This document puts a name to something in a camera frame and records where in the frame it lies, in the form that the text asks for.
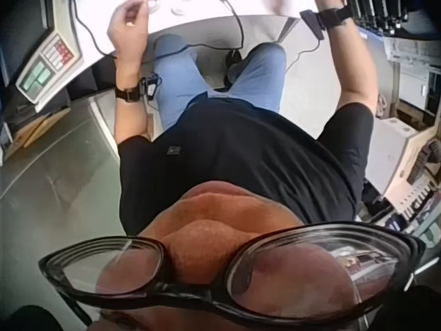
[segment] person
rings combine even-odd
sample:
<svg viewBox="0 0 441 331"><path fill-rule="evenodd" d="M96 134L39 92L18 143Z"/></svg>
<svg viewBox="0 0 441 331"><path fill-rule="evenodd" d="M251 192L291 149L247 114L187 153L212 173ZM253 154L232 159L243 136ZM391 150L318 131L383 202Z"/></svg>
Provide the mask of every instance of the person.
<svg viewBox="0 0 441 331"><path fill-rule="evenodd" d="M341 0L316 4L319 10L342 7ZM112 17L108 35L116 50L119 90L139 83L148 21L143 0L128 0ZM143 103L116 100L121 223L127 235L164 245L179 283L211 283L237 249L264 234L354 221L378 100L376 67L351 19L328 33L341 94L317 140L278 113L287 58L275 43L256 46L232 65L231 88L219 93L198 71L195 49L160 57L187 44L177 35L159 37L154 71L162 80L156 98L164 133L155 141L147 135ZM289 263L283 262L286 256ZM110 293L131 288L127 282L148 264L148 259L130 264L131 258L136 255L118 270L109 265L97 288ZM296 311L304 317L355 304L344 268L318 246L306 243L262 255L259 270L260 276L253 274L255 290L237 298L253 311L278 316ZM285 276L293 272L298 286L289 287ZM270 285L262 286L265 277ZM265 302L256 301L259 296ZM321 305L314 299L319 296L325 298ZM157 306L124 316L141 330L242 330L215 314L178 308ZM90 329L113 330L108 320Z"/></svg>

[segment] glasses lens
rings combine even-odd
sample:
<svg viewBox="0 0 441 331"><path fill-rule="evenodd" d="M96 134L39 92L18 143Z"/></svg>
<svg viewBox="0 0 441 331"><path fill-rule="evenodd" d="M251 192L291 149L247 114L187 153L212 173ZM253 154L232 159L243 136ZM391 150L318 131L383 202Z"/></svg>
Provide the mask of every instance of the glasses lens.
<svg viewBox="0 0 441 331"><path fill-rule="evenodd" d="M242 253L231 267L227 288L237 304L253 312L293 319L328 317L386 289L402 259L386 241L366 236L299 239L288 234Z"/></svg>
<svg viewBox="0 0 441 331"><path fill-rule="evenodd" d="M123 239L97 243L81 253L66 253L60 280L76 290L95 294L123 294L137 290L155 276L161 253L154 245Z"/></svg>

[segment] black glasses frame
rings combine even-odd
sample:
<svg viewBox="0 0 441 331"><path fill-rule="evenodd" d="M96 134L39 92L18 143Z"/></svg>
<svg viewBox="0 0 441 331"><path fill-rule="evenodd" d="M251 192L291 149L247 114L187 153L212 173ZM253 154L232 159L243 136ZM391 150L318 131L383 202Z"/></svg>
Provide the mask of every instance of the black glasses frame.
<svg viewBox="0 0 441 331"><path fill-rule="evenodd" d="M286 232L294 233L295 231L303 231L305 229L314 230L314 228L318 227L322 227L326 230L326 228L336 226L343 228L345 226L356 227L357 231L364 229L367 232L368 229L370 231L375 229L382 233L387 233L407 245L411 251L411 258L405 262L399 261L397 263L396 271L391 276L385 290L380 291L350 310L332 313L328 317L320 316L320 319L317 317L301 319L271 317L252 312L238 305L235 300L233 300L227 289L227 280L237 260L242 257L243 253L246 252L250 246L264 239ZM69 265L72 260L82 259L81 254L90 250L92 247L96 249L108 249L112 244L115 245L115 243L127 240L133 240L150 247L154 246L161 255L154 277L145 285L131 292L124 294L93 294L83 292L74 289L70 285L63 273L63 268L58 268L57 276L54 275L54 270L51 270L51 264L54 263L54 260L59 262L65 259L65 264ZM175 282L174 267L165 246L160 241L139 237L103 237L84 241L58 250L42 258L39 262L39 267L45 278L56 288L63 300L86 325L90 325L92 320L77 302L106 310L132 310L158 305L191 310L204 310L219 314L234 323L248 328L258 328L259 330L284 330L287 328L290 330L301 329L302 331L323 330L323 328L333 330L334 328L341 328L344 325L353 323L356 319L369 313L383 303L386 303L397 292L402 292L409 282L412 272L418 266L424 249L425 244L420 239L393 230L362 223L332 222L305 225L300 228L272 232L247 242L238 249L209 285L191 285Z"/></svg>

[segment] display screen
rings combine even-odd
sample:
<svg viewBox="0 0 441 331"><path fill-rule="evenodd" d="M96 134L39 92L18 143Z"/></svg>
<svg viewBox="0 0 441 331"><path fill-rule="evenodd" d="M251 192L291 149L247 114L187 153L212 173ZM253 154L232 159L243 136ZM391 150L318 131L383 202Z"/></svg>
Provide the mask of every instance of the display screen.
<svg viewBox="0 0 441 331"><path fill-rule="evenodd" d="M18 77L19 70L50 32L52 18L48 6L51 3L46 0L14 0L6 7L8 12L2 13L0 66L6 86Z"/></svg>
<svg viewBox="0 0 441 331"><path fill-rule="evenodd" d="M21 82L20 88L30 99L36 99L54 75L55 73L49 65L41 57L38 57Z"/></svg>

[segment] black wristwatch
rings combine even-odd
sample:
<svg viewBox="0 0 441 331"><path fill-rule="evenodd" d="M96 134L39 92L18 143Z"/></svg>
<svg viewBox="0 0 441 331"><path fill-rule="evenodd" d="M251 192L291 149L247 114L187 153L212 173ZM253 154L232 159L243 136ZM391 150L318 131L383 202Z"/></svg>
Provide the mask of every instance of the black wristwatch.
<svg viewBox="0 0 441 331"><path fill-rule="evenodd" d="M124 91L115 88L115 97L125 100L126 102L138 102L139 99L147 92L145 78L141 78L138 85L134 88L128 88Z"/></svg>
<svg viewBox="0 0 441 331"><path fill-rule="evenodd" d="M349 6L343 8L331 8L318 13L318 21L322 30L330 30L336 26L342 26L343 22L352 17Z"/></svg>

